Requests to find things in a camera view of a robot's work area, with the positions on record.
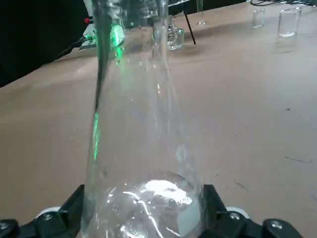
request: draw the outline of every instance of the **glass shot glass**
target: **glass shot glass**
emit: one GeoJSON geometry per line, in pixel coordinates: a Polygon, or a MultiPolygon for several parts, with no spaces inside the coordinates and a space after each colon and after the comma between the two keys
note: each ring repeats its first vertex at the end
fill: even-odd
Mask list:
{"type": "Polygon", "coordinates": [[[253,22],[252,22],[253,28],[259,28],[264,26],[264,15],[265,15],[265,9],[259,9],[259,10],[253,11],[253,22]]]}
{"type": "Polygon", "coordinates": [[[295,36],[298,32],[301,14],[301,7],[280,11],[277,35],[283,38],[295,36]]]}

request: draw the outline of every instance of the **clear glass jar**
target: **clear glass jar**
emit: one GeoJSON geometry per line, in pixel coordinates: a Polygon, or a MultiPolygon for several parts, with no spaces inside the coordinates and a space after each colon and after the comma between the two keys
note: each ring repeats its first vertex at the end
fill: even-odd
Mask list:
{"type": "Polygon", "coordinates": [[[167,45],[169,50],[176,50],[184,46],[185,31],[175,25],[173,16],[169,16],[167,29],[167,45]]]}
{"type": "Polygon", "coordinates": [[[202,186],[167,64],[167,0],[94,0],[99,72],[86,238],[198,237],[202,186]]]}

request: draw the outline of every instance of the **table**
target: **table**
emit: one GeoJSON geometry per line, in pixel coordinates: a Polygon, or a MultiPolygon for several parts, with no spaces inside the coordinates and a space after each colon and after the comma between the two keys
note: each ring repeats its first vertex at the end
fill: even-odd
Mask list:
{"type": "MultiPolygon", "coordinates": [[[[317,13],[305,8],[297,39],[281,42],[286,7],[267,7],[259,29],[248,3],[207,11],[197,45],[187,32],[169,60],[203,182],[257,222],[279,217],[315,237],[317,13]]],[[[96,74],[88,49],[0,89],[0,219],[30,221],[84,182],[96,74]]]]}

